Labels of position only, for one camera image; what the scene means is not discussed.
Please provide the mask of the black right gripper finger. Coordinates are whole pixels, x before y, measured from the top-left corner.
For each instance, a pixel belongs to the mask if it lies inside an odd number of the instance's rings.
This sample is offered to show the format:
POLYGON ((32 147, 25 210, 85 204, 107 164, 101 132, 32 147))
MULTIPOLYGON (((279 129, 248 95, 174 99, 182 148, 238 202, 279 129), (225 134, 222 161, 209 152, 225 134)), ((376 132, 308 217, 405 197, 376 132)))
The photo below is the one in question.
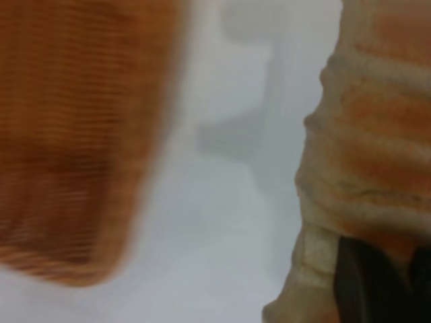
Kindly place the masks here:
POLYGON ((404 279, 381 250, 342 237, 333 292, 342 323, 429 322, 430 249, 415 250, 404 279))

